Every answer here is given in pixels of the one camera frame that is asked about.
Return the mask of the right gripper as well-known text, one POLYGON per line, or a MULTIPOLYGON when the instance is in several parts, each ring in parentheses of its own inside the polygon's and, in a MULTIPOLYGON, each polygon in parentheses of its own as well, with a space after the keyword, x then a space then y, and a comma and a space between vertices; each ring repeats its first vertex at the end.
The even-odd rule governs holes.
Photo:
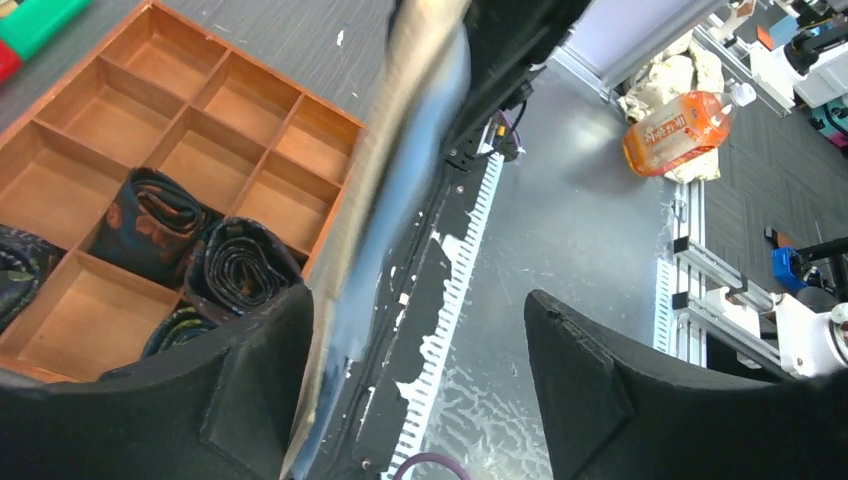
POLYGON ((460 151, 471 132, 544 63, 591 4, 590 0, 473 1, 464 18, 470 47, 470 87, 442 153, 460 151))

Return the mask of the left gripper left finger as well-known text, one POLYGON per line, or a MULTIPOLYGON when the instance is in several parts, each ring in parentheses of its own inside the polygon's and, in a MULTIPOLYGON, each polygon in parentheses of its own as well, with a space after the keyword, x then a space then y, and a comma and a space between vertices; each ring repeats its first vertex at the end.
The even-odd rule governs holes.
POLYGON ((281 479, 313 334, 305 286, 90 383, 1 389, 5 479, 281 479))

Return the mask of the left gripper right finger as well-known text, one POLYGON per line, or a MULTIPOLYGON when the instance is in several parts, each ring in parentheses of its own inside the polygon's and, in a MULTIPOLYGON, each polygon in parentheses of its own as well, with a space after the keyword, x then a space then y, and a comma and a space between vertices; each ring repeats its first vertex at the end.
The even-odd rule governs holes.
POLYGON ((551 294, 524 303, 557 479, 843 479, 847 374, 777 383, 704 369, 551 294))

